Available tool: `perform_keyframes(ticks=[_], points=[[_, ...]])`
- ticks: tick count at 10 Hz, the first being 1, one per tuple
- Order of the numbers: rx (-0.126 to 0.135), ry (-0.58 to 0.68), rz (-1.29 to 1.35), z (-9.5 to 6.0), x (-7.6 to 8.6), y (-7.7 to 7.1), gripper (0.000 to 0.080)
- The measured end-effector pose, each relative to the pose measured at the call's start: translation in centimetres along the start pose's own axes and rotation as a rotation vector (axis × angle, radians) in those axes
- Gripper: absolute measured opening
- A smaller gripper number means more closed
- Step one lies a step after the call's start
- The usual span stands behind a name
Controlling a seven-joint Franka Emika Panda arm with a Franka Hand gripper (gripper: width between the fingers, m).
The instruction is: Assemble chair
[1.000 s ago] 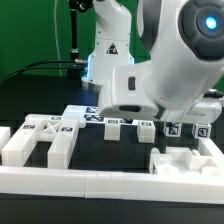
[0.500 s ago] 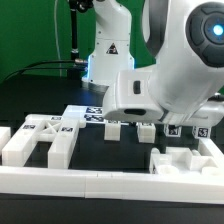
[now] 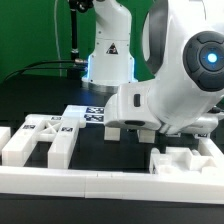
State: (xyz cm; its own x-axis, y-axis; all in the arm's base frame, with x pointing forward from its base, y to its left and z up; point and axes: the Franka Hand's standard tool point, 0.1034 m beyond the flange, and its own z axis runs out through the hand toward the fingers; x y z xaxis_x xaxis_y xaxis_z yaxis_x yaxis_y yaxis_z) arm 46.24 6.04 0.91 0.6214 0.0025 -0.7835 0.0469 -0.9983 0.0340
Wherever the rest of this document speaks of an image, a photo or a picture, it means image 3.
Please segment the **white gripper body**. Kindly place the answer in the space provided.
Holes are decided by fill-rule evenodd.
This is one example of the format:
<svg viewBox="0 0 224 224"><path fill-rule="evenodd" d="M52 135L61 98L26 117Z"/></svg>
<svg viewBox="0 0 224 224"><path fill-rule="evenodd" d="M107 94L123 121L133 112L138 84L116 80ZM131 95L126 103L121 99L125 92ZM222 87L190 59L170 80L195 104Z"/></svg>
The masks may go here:
<svg viewBox="0 0 224 224"><path fill-rule="evenodd" d="M193 124L183 128L181 132L187 134L209 134L217 128L219 122L223 119L224 112L216 114L206 113Z"/></svg>

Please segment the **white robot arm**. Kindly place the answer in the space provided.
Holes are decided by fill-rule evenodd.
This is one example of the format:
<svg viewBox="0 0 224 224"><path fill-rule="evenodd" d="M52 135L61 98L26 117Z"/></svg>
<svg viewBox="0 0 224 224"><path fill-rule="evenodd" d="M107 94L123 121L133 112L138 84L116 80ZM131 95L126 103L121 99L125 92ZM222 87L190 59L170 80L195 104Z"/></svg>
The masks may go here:
<svg viewBox="0 0 224 224"><path fill-rule="evenodd" d="M129 53L130 13L116 0L93 0L95 49L83 82L117 89L104 125L163 134L212 132L224 113L224 0L156 0L142 28L144 62L154 77L137 81Z"/></svg>

